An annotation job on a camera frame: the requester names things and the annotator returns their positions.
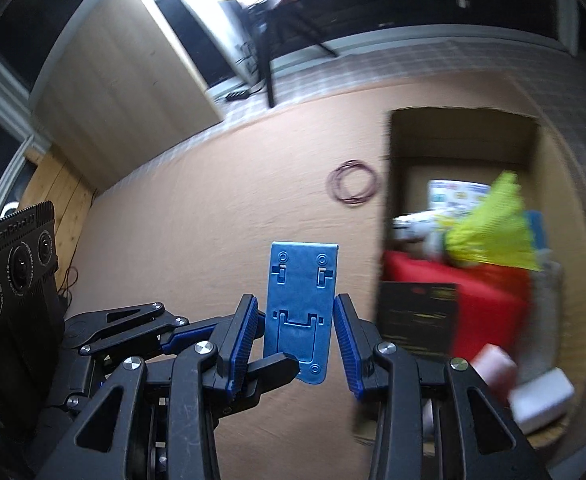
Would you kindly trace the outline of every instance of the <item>red fabric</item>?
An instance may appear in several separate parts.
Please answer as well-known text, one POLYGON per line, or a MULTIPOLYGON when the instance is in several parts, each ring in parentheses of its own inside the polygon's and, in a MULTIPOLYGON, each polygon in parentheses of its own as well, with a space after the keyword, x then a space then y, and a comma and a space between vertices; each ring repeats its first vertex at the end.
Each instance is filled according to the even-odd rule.
POLYGON ((528 301, 502 290, 502 287, 483 282, 468 269, 414 260, 398 251, 385 251, 383 279, 390 282, 456 283, 459 310, 452 356, 467 361, 473 360, 486 344, 508 351, 528 313, 528 301))

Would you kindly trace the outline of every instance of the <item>tiled floor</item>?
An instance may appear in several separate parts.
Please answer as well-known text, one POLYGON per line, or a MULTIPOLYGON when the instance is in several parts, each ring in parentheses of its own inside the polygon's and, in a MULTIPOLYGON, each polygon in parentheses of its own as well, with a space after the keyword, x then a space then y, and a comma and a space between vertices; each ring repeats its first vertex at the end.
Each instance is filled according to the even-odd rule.
MULTIPOLYGON (((497 70, 511 74, 565 137, 586 176, 586 57, 574 59, 545 47, 450 40, 344 56, 278 78, 275 110, 385 79, 460 70, 497 70)), ((223 123, 181 142, 112 189, 124 186, 211 137, 272 112, 267 108, 264 93, 220 106, 227 116, 223 123)))

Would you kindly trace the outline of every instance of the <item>tripod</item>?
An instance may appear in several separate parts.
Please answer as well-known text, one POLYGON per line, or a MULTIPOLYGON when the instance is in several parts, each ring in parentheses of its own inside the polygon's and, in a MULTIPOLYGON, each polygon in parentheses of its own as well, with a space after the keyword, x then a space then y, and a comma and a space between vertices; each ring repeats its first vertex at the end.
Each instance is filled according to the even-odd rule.
POLYGON ((248 13, 251 19, 253 39, 257 48, 259 79, 265 82, 269 108, 275 106, 273 72, 271 71, 272 28, 275 28, 280 44, 284 43, 283 30, 288 27, 306 40, 319 46, 329 56, 339 56, 336 51, 322 42, 324 35, 322 29, 286 0, 276 7, 271 7, 269 1, 265 0, 250 7, 248 13))

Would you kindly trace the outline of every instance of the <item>pink object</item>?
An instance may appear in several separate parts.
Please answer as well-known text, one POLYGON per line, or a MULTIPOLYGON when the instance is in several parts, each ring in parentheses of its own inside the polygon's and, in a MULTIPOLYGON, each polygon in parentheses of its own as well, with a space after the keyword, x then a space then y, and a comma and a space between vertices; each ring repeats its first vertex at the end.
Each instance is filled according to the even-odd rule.
MULTIPOLYGON (((485 345, 475 356, 471 365, 477 374, 489 386, 497 400, 508 405, 508 394, 515 387, 518 365, 499 346, 485 345)), ((433 406, 426 403, 422 412, 422 431, 433 431, 433 406)))

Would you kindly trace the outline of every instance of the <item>blue metal bracket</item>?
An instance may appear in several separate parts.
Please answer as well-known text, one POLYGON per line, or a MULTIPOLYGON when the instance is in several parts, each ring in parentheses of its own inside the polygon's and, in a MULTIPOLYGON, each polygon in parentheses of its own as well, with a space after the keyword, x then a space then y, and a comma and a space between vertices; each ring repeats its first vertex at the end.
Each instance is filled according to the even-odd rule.
POLYGON ((297 378, 320 384, 331 342, 337 245, 273 242, 264 322, 264 357, 299 361, 297 378))

